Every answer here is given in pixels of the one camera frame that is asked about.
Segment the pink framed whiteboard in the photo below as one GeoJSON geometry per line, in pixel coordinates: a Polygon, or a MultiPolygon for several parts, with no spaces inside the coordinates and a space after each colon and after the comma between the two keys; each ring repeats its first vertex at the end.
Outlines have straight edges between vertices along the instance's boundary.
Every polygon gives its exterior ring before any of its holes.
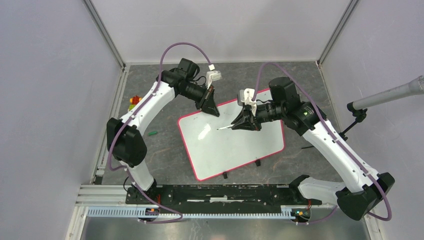
{"type": "Polygon", "coordinates": [[[217,106],[220,116],[201,111],[180,117],[177,125],[195,178],[205,181],[285,149],[284,124],[262,124],[260,131],[217,128],[228,126],[241,111],[237,99],[217,106]]]}

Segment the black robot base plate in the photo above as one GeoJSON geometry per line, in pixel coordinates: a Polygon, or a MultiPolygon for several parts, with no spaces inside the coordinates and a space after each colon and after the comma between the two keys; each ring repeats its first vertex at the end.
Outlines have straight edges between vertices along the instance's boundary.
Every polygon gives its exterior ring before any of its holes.
{"type": "Polygon", "coordinates": [[[200,184],[151,187],[143,195],[136,187],[126,191],[128,205],[159,203],[159,213],[181,214],[255,214],[278,213],[281,206],[321,205],[308,200],[288,184],[200,184]]]}

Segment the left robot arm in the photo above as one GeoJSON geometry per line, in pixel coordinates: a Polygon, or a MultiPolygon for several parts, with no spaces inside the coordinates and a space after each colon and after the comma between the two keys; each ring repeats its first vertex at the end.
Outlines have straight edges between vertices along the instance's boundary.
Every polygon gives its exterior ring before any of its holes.
{"type": "Polygon", "coordinates": [[[197,110],[220,116],[212,83],[222,79],[222,74],[212,64],[208,68],[205,83],[198,85],[196,76],[200,67],[182,58],[177,67],[160,71],[151,89],[133,109],[121,118],[110,118],[106,124],[107,159],[116,159],[128,172],[133,185],[139,189],[137,196],[145,204],[151,204],[157,198],[157,190],[152,187],[155,179],[145,163],[147,145],[143,139],[147,127],[157,114],[181,95],[194,101],[197,110]]]}

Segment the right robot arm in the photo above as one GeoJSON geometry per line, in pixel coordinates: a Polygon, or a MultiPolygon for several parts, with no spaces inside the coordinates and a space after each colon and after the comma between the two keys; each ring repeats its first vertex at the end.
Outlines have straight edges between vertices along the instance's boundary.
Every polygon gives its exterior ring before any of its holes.
{"type": "Polygon", "coordinates": [[[349,218],[358,221],[370,215],[379,203],[388,204],[388,192],[394,177],[380,173],[367,164],[336,132],[324,112],[311,101],[303,101],[295,83],[288,77],[277,77],[269,84],[271,98],[257,102],[257,91],[239,91],[238,116],[232,130],[260,131],[264,123],[282,121],[289,129],[312,144],[342,178],[342,182],[318,180],[302,175],[290,183],[289,199],[302,204],[307,199],[336,205],[349,218]]]}

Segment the green capped whiteboard marker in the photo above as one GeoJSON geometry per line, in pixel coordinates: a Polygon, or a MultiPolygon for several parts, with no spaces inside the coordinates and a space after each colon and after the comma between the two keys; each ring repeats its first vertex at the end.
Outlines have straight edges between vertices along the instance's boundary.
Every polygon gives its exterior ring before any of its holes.
{"type": "Polygon", "coordinates": [[[225,129],[231,129],[233,125],[227,125],[227,126],[223,126],[223,127],[219,127],[216,130],[225,130],[225,129]]]}

